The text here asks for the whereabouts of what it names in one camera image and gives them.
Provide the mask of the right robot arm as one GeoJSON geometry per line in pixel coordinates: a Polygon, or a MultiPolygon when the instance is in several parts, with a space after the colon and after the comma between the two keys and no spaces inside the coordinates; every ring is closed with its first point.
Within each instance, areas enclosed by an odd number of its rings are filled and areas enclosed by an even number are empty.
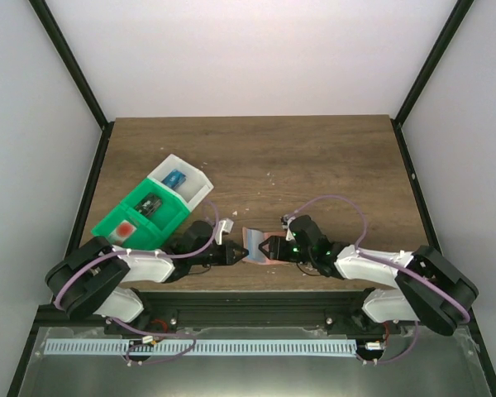
{"type": "Polygon", "coordinates": [[[386,252],[332,241],[308,215],[290,219],[285,235],[270,235],[256,246],[272,261],[308,264],[327,278],[378,284],[351,311],[351,325],[362,333],[402,321],[450,336],[470,321],[479,295],[475,284],[431,246],[386,252]]]}

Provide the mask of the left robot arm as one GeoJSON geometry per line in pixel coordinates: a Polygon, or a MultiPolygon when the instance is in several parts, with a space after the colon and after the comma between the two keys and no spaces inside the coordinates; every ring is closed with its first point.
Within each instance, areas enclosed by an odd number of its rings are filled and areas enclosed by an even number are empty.
{"type": "Polygon", "coordinates": [[[150,281],[169,284],[201,266],[235,265],[249,250],[224,236],[233,221],[223,218],[214,227],[195,221],[180,236],[153,251],[141,251],[111,244],[105,237],[94,237],[66,256],[45,276],[54,295],[54,305],[74,321],[91,315],[115,318],[135,334],[146,332],[153,322],[153,309],[125,283],[150,281]]]}

